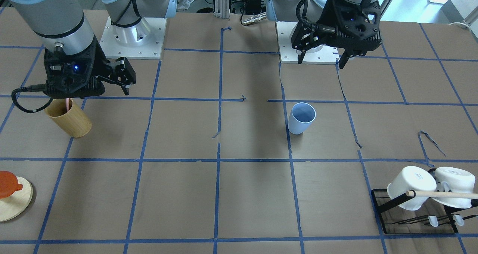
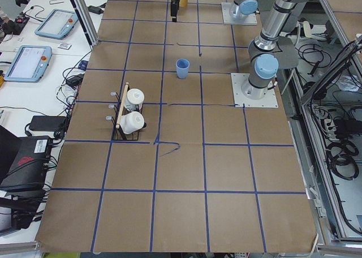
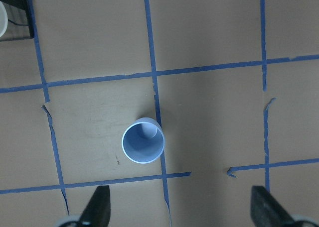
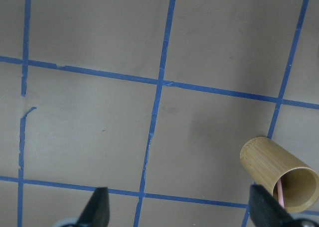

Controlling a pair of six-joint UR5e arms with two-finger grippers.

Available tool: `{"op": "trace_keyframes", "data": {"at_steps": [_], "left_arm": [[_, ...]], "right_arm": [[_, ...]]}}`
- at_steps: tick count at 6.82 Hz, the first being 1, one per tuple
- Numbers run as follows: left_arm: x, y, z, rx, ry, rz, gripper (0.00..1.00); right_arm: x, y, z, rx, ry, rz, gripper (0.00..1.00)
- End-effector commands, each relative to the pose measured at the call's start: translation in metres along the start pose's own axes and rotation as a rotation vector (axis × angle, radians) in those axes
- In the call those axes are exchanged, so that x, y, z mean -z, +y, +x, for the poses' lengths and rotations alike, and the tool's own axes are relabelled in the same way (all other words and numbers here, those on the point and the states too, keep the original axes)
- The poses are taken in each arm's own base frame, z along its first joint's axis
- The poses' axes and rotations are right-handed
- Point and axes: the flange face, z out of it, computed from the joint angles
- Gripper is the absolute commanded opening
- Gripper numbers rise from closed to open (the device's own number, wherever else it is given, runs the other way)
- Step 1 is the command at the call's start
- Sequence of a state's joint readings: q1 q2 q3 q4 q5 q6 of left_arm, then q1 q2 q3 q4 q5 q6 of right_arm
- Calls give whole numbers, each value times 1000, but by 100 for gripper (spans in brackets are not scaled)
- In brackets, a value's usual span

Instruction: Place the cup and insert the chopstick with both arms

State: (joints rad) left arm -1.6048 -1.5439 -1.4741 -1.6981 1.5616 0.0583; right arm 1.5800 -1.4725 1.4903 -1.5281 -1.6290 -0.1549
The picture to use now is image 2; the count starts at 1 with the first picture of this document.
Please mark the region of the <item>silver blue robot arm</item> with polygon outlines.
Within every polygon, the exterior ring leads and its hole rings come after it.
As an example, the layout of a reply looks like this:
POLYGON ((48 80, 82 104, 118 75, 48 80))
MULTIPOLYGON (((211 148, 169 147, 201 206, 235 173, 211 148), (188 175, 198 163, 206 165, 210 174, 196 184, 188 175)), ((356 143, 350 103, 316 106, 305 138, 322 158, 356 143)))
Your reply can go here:
MULTIPOLYGON (((238 9, 231 14, 233 18, 242 13, 241 7, 245 1, 247 0, 234 0, 234 2, 238 4, 238 9)), ((259 100, 266 94, 268 84, 271 79, 275 77, 279 69, 279 62, 272 54, 272 51, 277 45, 280 32, 297 4, 307 1, 308 0, 274 1, 268 19, 262 25, 260 34, 252 40, 248 47, 249 57, 251 59, 251 73, 241 86, 242 92, 246 97, 259 100)))
MULTIPOLYGON (((257 24, 255 12, 257 0, 233 0, 231 3, 221 3, 223 22, 225 24, 254 25, 257 24)), ((180 0, 171 0, 170 13, 172 22, 177 22, 180 0)))

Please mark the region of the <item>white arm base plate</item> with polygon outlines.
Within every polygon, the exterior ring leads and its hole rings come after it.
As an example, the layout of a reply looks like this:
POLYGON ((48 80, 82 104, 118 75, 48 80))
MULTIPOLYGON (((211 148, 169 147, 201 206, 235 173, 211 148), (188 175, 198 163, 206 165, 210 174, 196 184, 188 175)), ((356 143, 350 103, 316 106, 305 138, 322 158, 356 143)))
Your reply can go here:
POLYGON ((266 88, 255 88, 249 83, 249 74, 231 73, 234 105, 246 108, 278 108, 273 84, 266 88))

